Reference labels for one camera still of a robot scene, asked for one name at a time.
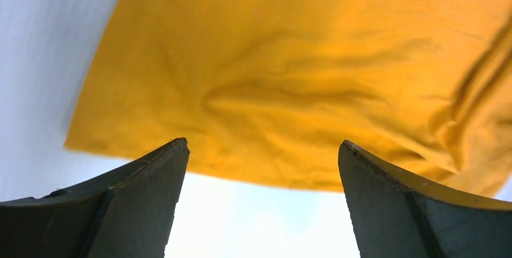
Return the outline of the yellow t shirt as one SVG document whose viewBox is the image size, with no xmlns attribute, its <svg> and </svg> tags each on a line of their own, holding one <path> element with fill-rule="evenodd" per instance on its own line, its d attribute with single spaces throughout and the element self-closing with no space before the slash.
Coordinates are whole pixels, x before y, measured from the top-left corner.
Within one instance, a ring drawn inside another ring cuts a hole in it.
<svg viewBox="0 0 512 258">
<path fill-rule="evenodd" d="M 511 175 L 511 0 L 119 0 L 68 149 L 342 190 L 338 148 L 493 196 Z"/>
</svg>

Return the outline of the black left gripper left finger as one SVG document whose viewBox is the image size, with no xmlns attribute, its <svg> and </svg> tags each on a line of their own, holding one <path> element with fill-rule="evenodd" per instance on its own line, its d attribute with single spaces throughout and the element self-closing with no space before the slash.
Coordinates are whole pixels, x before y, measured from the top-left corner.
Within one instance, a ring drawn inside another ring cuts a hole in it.
<svg viewBox="0 0 512 258">
<path fill-rule="evenodd" d="M 41 198 L 1 203 L 2 257 L 163 257 L 190 151 L 177 138 Z"/>
</svg>

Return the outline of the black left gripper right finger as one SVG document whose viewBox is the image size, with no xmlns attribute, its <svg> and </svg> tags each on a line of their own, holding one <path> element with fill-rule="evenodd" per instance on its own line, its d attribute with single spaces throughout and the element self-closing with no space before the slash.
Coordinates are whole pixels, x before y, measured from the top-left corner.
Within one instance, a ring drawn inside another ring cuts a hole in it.
<svg viewBox="0 0 512 258">
<path fill-rule="evenodd" d="M 462 192 L 345 140 L 338 155 L 362 257 L 510 257 L 511 203 Z"/>
</svg>

